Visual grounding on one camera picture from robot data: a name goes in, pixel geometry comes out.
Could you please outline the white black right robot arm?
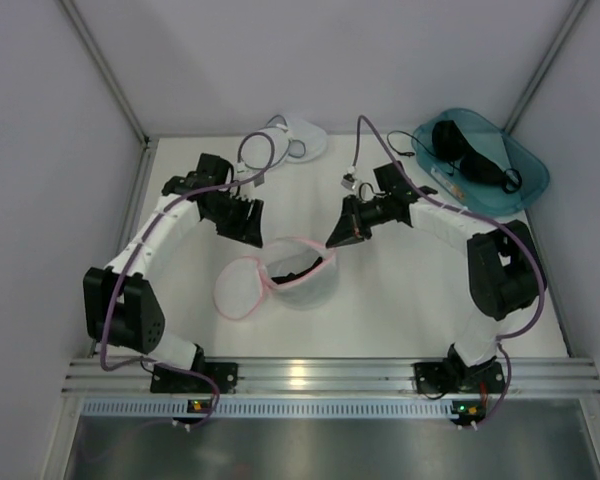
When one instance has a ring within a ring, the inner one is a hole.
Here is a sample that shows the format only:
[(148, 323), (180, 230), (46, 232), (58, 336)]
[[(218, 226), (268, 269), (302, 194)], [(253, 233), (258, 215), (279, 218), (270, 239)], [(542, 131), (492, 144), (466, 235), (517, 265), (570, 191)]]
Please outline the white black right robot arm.
[(466, 389), (501, 373), (496, 351), (507, 339), (501, 324), (512, 313), (536, 308), (529, 322), (512, 332), (518, 337), (539, 320), (546, 299), (546, 278), (527, 225), (502, 224), (434, 199), (434, 190), (417, 187), (395, 161), (374, 170), (379, 191), (365, 200), (343, 198), (340, 217), (326, 245), (330, 249), (367, 241), (376, 226), (395, 221), (427, 232), (467, 261), (472, 316), (451, 343), (446, 357), (424, 364), (421, 390)]

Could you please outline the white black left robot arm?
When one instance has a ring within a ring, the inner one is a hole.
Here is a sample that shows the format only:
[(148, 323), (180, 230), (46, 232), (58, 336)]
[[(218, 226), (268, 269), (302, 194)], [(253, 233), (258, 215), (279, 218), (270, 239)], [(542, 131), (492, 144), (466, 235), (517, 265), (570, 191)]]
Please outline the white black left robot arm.
[(176, 371), (203, 368), (204, 350), (170, 332), (152, 280), (161, 275), (180, 243), (202, 222), (218, 236), (260, 248), (264, 203), (240, 194), (243, 181), (220, 156), (203, 154), (197, 167), (163, 186), (147, 221), (106, 266), (83, 278), (87, 333), (100, 346), (103, 370), (124, 367), (108, 360), (109, 347), (126, 348), (135, 361)]

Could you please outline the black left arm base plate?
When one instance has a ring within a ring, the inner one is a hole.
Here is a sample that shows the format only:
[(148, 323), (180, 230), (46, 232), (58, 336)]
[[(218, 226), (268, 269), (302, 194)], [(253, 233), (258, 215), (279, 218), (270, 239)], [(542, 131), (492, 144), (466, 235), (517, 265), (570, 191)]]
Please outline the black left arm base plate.
[[(232, 393), (237, 385), (239, 366), (235, 362), (211, 361), (204, 365), (202, 375), (215, 383), (221, 394)], [(153, 394), (212, 393), (208, 381), (155, 366), (150, 383)]]

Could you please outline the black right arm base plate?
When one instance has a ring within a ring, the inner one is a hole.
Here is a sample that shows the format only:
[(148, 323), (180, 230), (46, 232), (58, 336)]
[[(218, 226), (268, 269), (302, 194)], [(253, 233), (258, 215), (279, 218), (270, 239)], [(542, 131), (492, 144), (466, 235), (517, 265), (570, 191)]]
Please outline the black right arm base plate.
[(413, 370), (416, 391), (432, 398), (449, 394), (501, 393), (506, 380), (499, 362), (463, 369), (446, 361), (427, 361), (415, 363)]

